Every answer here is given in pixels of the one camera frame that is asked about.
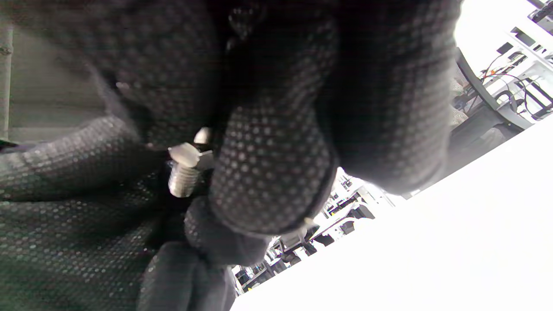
gray wall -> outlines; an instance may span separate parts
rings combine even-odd
[[[17,28],[13,46],[10,140],[52,139],[103,115],[96,88],[79,62]]]

screw head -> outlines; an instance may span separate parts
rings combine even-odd
[[[213,151],[201,152],[189,143],[169,148],[169,154],[175,162],[189,168],[205,170],[213,167]]]

finger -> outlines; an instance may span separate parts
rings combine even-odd
[[[445,160],[459,1],[346,1],[334,142],[346,173],[402,194]]]
[[[138,311],[229,311],[235,299],[227,268],[206,264],[183,243],[163,245],[146,269]]]
[[[100,118],[53,142],[0,154],[0,200],[75,195],[151,172],[164,157],[137,144],[118,118]]]
[[[242,50],[241,94],[231,100],[210,188],[213,212],[235,231],[276,235],[303,225],[336,172],[315,106],[335,64],[337,28],[326,10],[301,9],[269,12]]]
[[[0,201],[2,310],[134,308],[160,229],[159,187],[149,174],[67,200]]]
[[[90,63],[113,92],[109,111],[150,148],[205,125],[221,48],[203,1],[7,0],[0,11]]]
[[[199,197],[188,208],[184,220],[190,245],[216,266],[252,266],[263,260],[269,240],[236,233],[213,214],[207,197]]]

metal pole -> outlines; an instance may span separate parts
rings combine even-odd
[[[0,138],[9,138],[9,98],[12,78],[13,26],[0,17]]]
[[[536,9],[541,9],[544,7],[544,3],[540,0],[528,0]]]

black fabric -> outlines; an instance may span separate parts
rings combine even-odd
[[[0,155],[2,310],[229,310],[225,265],[302,227],[338,165],[392,193],[440,171],[459,1],[3,0],[0,12],[87,64],[108,111]],[[166,149],[205,125],[215,170],[201,197],[171,198]]]

